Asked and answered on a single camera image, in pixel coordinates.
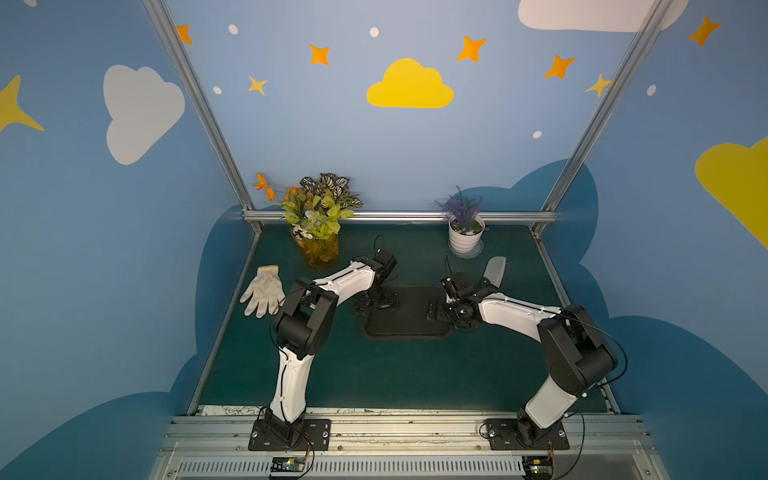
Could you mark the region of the black cutting board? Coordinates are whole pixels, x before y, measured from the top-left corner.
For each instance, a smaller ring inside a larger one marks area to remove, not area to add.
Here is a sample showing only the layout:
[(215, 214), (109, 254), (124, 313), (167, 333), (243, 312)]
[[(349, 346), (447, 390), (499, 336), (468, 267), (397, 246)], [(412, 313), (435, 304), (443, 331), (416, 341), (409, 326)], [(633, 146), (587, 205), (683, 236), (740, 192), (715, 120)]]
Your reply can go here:
[(426, 320), (430, 299), (446, 301), (444, 291), (429, 285), (384, 285), (398, 293), (400, 307), (388, 310), (374, 310), (362, 318), (359, 326), (363, 336), (371, 340), (426, 340), (449, 337), (453, 328), (444, 318), (443, 322)]

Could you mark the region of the cleaver knife black handle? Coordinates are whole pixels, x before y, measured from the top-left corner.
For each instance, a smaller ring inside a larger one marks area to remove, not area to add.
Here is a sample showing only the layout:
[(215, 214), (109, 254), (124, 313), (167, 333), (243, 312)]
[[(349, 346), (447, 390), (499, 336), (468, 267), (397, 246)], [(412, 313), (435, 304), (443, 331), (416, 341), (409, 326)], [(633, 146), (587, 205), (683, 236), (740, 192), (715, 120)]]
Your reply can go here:
[(477, 286), (476, 295), (484, 298), (500, 291), (500, 286), (506, 269), (504, 256), (492, 257), (486, 264), (483, 276)]

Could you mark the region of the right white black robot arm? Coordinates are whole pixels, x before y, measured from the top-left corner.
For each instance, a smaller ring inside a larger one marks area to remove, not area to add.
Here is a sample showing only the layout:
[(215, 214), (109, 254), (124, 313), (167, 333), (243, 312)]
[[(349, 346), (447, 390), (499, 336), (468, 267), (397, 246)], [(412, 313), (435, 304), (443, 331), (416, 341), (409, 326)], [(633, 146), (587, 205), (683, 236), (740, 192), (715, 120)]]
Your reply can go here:
[(517, 414), (516, 441), (534, 448), (557, 428), (579, 398), (618, 367), (606, 335), (580, 305), (542, 306), (502, 293), (431, 300), (427, 318), (454, 326), (497, 325), (540, 343), (547, 378)]

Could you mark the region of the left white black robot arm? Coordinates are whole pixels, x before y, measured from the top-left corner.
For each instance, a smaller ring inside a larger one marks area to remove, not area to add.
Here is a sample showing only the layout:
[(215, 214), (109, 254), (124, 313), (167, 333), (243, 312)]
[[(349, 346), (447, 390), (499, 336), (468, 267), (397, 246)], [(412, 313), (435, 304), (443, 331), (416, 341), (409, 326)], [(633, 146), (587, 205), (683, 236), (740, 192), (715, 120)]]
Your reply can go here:
[(293, 447), (304, 433), (311, 365), (327, 341), (337, 307), (361, 293), (378, 298), (396, 264), (392, 253), (380, 249), (374, 257), (359, 256), (324, 278), (301, 277), (291, 287), (277, 314), (279, 373), (274, 397), (264, 412), (265, 426), (281, 442)]

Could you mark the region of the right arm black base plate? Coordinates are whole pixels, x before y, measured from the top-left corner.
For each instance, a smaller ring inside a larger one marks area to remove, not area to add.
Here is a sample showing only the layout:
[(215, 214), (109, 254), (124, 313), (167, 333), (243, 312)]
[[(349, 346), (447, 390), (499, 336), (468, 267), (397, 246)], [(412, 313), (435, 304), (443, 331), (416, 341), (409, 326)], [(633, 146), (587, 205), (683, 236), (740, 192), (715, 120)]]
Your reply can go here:
[(478, 433), (494, 451), (570, 449), (561, 422), (548, 429), (541, 429), (527, 419), (491, 418), (481, 423)]

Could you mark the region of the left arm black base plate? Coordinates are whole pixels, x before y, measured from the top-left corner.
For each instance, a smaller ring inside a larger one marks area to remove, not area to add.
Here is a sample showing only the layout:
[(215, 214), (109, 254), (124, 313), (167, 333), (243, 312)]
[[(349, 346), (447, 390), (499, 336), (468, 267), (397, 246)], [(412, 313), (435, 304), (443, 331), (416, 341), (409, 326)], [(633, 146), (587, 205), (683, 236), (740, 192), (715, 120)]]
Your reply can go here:
[(331, 426), (329, 419), (299, 419), (294, 424), (277, 417), (256, 420), (247, 448), (249, 451), (299, 451), (311, 446), (314, 451), (327, 451)]

